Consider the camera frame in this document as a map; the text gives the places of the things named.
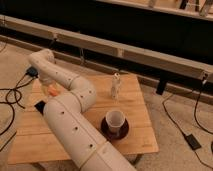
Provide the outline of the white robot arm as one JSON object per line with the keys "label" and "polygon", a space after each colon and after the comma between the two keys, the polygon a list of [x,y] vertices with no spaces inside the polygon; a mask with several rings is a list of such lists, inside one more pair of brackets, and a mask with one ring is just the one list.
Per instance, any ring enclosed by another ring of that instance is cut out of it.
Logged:
{"label": "white robot arm", "polygon": [[29,55],[43,85],[57,82],[66,91],[43,110],[49,128],[80,171],[136,171],[129,161],[83,116],[95,104],[96,89],[85,77],[57,66],[50,49]]}

